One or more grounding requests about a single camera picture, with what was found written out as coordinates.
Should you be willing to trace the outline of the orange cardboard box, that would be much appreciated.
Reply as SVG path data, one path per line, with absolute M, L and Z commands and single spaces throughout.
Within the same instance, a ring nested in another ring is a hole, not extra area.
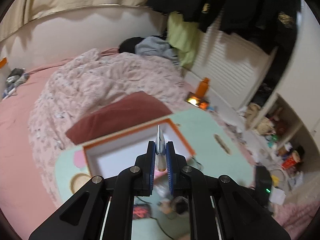
M 179 127 L 167 118 L 139 125 L 105 139 L 100 138 L 84 146 L 89 174 L 109 178 L 133 166 L 136 157 L 146 153 L 149 141 L 156 140 L 158 128 L 161 128 L 166 142 L 174 143 L 177 154 L 185 156 L 187 160 L 195 155 Z

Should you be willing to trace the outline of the black garment on bed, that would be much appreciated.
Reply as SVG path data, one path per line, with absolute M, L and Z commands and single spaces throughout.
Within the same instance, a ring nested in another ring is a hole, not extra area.
M 144 38 L 142 37 L 132 37 L 128 38 L 124 42 L 122 42 L 119 46 L 119 53 L 135 53 L 135 46 L 142 42 Z

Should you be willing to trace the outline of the light green garment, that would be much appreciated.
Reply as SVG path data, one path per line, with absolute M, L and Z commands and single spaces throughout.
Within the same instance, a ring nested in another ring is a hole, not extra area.
M 183 15 L 171 12 L 167 21 L 167 42 L 177 50 L 180 65 L 190 69 L 196 59 L 200 42 L 199 24 L 184 22 Z

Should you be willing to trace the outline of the grey blue garment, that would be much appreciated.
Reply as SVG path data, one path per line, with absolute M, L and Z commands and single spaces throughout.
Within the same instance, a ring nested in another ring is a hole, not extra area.
M 149 36 L 135 45 L 135 54 L 158 56 L 170 60 L 176 66 L 180 65 L 176 50 L 167 41 L 155 36 Z

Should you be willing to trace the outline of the dark red pillow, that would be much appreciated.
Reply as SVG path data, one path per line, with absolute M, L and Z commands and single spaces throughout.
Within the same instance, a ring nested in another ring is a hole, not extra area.
M 164 103 L 139 91 L 84 116 L 66 132 L 66 136 L 78 145 L 171 113 Z

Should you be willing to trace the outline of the orange bottle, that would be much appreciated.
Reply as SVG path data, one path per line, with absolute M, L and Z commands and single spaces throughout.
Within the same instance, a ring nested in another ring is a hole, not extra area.
M 203 98 L 209 88 L 209 82 L 210 82 L 210 79 L 205 77 L 198 85 L 198 88 L 195 92 L 195 95 L 198 97 L 198 98 Z

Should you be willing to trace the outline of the pink floral blanket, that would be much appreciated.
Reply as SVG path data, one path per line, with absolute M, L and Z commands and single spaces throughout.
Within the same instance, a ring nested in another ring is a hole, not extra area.
M 61 152 L 72 146 L 67 130 L 84 116 L 139 91 L 172 112 L 187 107 L 180 67 L 159 56 L 102 56 L 91 49 L 49 77 L 30 113 L 28 129 L 34 162 L 55 206 L 60 206 L 62 199 L 54 166 Z

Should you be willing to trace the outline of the white tube yellow cap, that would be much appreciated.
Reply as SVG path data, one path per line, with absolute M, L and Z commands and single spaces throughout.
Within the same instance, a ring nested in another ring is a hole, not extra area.
M 166 143 L 160 125 L 158 125 L 156 137 L 156 168 L 159 172 L 164 172 L 167 169 Z

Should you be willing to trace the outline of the dark case red emblem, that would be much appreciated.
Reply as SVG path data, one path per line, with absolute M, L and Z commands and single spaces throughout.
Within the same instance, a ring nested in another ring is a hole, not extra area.
M 135 204 L 133 206 L 133 220 L 145 219 L 152 217 L 152 210 L 149 204 Z

